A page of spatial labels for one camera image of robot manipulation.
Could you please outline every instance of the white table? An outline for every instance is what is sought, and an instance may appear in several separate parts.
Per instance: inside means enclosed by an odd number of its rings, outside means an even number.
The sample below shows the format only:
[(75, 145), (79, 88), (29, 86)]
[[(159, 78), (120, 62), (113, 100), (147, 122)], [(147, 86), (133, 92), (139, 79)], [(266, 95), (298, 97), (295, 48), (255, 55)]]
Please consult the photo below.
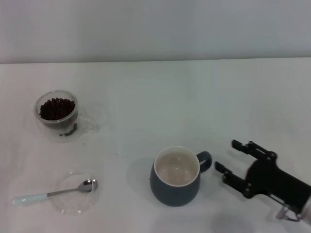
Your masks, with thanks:
[[(73, 92), (100, 132), (71, 143), (45, 139), (33, 106), (55, 89)], [(243, 176), (253, 158), (230, 148), (237, 139), (275, 151), (282, 169), (311, 183), (310, 101), (309, 58), (0, 65), (0, 232), (310, 232), (303, 222), (275, 220), (279, 204), (246, 200), (212, 169), (197, 197), (179, 208), (158, 202), (148, 180), (156, 154), (172, 145), (207, 150)], [(64, 216), (50, 201), (10, 205), (79, 169), (100, 185), (84, 215)]]

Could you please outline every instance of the small glass plate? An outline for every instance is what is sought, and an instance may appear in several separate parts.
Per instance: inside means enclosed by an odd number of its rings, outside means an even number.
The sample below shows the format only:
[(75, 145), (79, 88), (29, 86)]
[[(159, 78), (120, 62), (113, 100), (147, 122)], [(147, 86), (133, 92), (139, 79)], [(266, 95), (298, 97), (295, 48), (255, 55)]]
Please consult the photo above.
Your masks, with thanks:
[[(56, 182), (54, 191), (77, 188), (82, 182), (89, 179), (93, 181), (94, 177), (88, 173), (71, 171)], [(92, 191), (88, 193), (73, 191), (51, 197), (52, 203), (62, 214), (68, 216), (81, 215), (89, 210), (97, 201), (99, 187), (94, 190), (94, 183), (92, 183), (92, 187)]]

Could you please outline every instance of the coffee beans in glass cup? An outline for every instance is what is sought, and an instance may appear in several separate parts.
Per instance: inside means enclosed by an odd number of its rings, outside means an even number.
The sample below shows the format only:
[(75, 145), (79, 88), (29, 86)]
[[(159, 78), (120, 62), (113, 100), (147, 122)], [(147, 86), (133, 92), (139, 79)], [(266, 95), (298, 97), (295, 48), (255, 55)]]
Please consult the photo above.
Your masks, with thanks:
[(47, 136), (62, 139), (72, 136), (79, 129), (78, 101), (68, 91), (57, 90), (41, 96), (34, 112)]

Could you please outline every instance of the white wall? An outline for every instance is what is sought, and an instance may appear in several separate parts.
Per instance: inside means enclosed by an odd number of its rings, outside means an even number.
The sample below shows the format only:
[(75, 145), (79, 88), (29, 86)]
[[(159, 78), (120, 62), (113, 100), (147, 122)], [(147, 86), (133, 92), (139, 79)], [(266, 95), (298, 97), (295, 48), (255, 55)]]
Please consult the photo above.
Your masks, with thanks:
[(0, 0), (0, 63), (288, 56), (310, 0)]

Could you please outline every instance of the metal spoon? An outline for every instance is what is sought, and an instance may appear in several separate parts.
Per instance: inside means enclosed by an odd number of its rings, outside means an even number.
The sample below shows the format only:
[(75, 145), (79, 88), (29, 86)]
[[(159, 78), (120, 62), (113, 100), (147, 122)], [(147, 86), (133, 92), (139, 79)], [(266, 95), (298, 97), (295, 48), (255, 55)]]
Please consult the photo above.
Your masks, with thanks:
[(98, 187), (97, 180), (95, 179), (88, 179), (84, 182), (82, 182), (77, 188), (73, 189), (67, 189), (67, 190), (62, 190), (62, 191), (56, 191), (52, 193), (43, 193), (43, 194), (36, 194), (36, 195), (29, 195), (29, 196), (23, 196), (23, 197), (17, 197), (12, 200), (13, 205), (22, 205), (22, 204), (27, 204), (30, 202), (35, 202), (35, 201), (42, 201), (46, 200), (48, 197), (52, 197), (55, 195), (59, 195), (62, 193), (67, 193), (67, 192), (73, 192), (73, 191), (79, 191), (81, 193), (88, 193), (90, 191), (95, 191)]

